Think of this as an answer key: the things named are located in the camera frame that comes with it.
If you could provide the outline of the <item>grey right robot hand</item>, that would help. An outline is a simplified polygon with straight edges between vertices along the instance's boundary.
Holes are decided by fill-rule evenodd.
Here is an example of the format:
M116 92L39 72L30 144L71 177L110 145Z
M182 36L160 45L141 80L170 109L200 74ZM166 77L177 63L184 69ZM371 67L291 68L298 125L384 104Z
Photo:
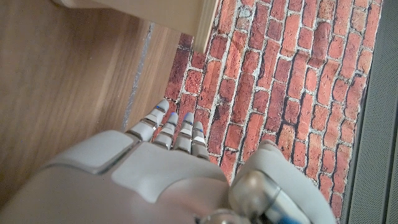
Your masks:
M334 223L320 190L264 140L228 182L203 125L162 100L126 132L54 157L1 210L2 223Z

